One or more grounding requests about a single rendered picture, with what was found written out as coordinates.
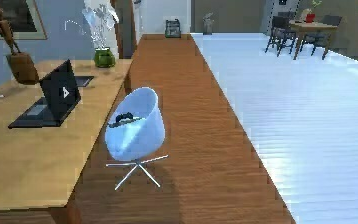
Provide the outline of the pale blue swivel chair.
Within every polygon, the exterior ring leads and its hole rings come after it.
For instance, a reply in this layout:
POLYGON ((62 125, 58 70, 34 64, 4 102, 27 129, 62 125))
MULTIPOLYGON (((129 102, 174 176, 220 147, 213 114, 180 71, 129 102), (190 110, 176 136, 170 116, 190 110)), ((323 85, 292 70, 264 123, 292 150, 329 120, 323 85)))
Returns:
POLYGON ((140 87, 133 90, 118 104, 109 118, 105 129, 105 143, 116 163, 107 163, 106 167, 132 166, 132 169, 116 184, 121 185, 140 168, 158 187, 161 185, 147 171, 145 164, 167 158, 167 155, 144 160, 144 157, 157 151, 165 140, 165 126, 159 109, 159 97, 154 89, 140 87), (109 128, 119 114, 130 112, 141 120, 119 127, 109 128))

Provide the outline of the black game controller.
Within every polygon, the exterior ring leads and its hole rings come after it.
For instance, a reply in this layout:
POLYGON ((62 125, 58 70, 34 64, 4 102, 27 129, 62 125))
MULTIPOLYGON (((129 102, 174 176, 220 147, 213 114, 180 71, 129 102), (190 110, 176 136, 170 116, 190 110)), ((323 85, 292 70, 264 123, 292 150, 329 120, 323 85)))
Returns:
POLYGON ((127 112, 116 116, 115 121, 108 124, 109 128, 119 127, 134 121, 141 120, 141 117, 134 116, 132 113, 127 112))

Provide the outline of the black laptop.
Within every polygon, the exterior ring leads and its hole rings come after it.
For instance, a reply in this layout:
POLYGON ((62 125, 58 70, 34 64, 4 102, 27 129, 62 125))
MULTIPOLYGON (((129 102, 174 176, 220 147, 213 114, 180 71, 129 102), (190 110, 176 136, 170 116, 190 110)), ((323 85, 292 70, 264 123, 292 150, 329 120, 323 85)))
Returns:
POLYGON ((43 97, 8 128, 59 127, 81 99, 71 61, 66 60, 40 80, 43 97))

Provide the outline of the black dining chair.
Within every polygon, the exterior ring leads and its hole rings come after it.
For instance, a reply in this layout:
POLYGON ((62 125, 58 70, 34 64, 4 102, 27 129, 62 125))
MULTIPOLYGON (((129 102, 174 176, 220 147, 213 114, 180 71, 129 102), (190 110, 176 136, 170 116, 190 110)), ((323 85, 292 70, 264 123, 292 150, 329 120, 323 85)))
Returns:
POLYGON ((317 47, 321 47, 324 49, 322 59, 325 59, 332 36, 338 29, 341 21, 341 16, 325 15, 319 22, 304 23, 302 25, 303 38, 301 39, 299 51, 302 51, 306 44, 312 44, 313 49, 311 54, 315 53, 317 47))
POLYGON ((292 53, 296 41, 296 32, 291 29, 288 17, 274 16, 271 22, 270 38, 265 51, 269 47, 277 47, 277 55, 280 55, 283 48, 289 47, 292 53))
POLYGON ((279 12, 278 16, 288 18, 289 20, 294 20, 296 16, 296 12, 295 11, 279 12))

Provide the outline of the grey bin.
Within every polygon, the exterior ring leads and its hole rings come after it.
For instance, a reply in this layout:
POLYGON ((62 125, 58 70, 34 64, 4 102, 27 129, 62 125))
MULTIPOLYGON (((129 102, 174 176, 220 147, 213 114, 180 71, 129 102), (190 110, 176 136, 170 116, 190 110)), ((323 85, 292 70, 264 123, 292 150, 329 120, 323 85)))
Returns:
POLYGON ((212 25, 214 20, 212 19, 213 13, 207 13, 203 17, 203 34, 204 35, 211 35, 212 34, 212 25))

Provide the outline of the green vase with white plant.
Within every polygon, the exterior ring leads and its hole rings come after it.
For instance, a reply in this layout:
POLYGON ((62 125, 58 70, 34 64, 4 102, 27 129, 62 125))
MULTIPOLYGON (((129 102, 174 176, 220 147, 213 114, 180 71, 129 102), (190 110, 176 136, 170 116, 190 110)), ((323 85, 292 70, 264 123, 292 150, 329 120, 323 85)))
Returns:
POLYGON ((91 29, 91 39, 95 47, 94 63, 98 68, 110 68, 115 65, 115 56, 106 45, 105 30, 112 30, 119 17, 111 5, 100 4, 98 8, 86 7, 82 14, 91 29))

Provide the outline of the black tablet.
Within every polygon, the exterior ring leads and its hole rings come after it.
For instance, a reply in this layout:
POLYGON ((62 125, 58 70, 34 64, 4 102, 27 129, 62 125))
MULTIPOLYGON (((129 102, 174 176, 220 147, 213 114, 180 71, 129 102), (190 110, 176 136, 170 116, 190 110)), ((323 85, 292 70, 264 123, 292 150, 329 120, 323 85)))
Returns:
POLYGON ((92 80, 93 76, 76 76, 75 81, 78 87, 86 87, 92 80))

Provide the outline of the grey fridge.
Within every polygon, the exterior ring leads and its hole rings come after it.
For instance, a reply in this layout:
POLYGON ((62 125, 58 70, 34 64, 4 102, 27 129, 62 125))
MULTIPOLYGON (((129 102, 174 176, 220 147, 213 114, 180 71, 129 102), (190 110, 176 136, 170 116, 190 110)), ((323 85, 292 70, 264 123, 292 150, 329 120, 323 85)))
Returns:
POLYGON ((300 0, 266 0, 260 31, 266 35, 270 33, 272 17, 279 12, 296 12, 300 0))

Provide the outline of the light wooden desk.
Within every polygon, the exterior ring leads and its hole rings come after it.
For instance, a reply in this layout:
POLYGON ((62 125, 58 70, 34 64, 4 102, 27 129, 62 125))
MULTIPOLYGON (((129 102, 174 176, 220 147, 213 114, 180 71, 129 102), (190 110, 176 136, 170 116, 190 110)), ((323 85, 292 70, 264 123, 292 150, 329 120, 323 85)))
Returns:
POLYGON ((0 210, 63 207, 95 145, 132 61, 111 68, 90 60, 72 63, 77 75, 92 75, 81 101, 59 127, 9 129, 42 97, 38 85, 10 80, 0 86, 0 210))

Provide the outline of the wooden dining table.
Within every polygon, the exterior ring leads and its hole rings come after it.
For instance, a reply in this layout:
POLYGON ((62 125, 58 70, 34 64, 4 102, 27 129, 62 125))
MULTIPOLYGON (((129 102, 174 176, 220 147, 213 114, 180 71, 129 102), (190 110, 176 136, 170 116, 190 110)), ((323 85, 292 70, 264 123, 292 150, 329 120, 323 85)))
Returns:
POLYGON ((327 41, 325 44, 325 50, 322 55, 322 59, 325 59, 325 56, 327 55, 327 53, 329 51, 329 47, 331 45, 332 35, 337 30, 337 26, 328 25, 328 24, 324 24, 324 23, 320 23, 320 22, 312 22, 312 23, 300 22, 300 23, 298 23, 296 20, 291 20, 289 22, 289 24, 290 24, 290 28, 293 31, 295 31, 297 34, 297 41, 296 41, 296 46, 295 46, 296 50, 295 50, 294 57, 293 57, 294 60, 296 60, 298 57, 304 36, 307 33, 319 32, 319 31, 328 33, 327 41))

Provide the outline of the red pot with plant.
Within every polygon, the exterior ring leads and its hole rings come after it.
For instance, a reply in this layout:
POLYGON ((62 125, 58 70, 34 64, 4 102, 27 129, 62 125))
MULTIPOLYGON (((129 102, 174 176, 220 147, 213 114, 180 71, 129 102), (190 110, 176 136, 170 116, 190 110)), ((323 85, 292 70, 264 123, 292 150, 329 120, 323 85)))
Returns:
POLYGON ((311 0, 311 6, 302 11, 300 20, 305 23, 312 23, 315 18, 314 10, 322 3, 322 0, 311 0))

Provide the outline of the brown wooden statue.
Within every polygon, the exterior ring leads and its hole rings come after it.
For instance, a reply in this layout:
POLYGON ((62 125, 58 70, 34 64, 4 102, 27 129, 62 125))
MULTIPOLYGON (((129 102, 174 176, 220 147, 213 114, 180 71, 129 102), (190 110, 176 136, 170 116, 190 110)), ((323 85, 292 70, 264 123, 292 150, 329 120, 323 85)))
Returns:
POLYGON ((8 65, 13 77, 19 84, 35 85, 39 82, 37 69, 31 56, 19 49, 14 40, 13 30, 8 20, 3 17, 3 9, 0 7, 0 36, 10 49, 10 54, 6 55, 8 65))

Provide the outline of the framed dark wall picture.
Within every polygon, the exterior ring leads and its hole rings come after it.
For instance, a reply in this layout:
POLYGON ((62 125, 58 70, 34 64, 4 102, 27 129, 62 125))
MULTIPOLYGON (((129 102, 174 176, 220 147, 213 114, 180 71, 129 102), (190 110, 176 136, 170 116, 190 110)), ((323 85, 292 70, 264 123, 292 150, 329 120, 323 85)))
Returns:
POLYGON ((36 0, 0 0, 0 8, 3 10, 3 19, 9 22, 13 30, 15 40, 47 39, 36 0))

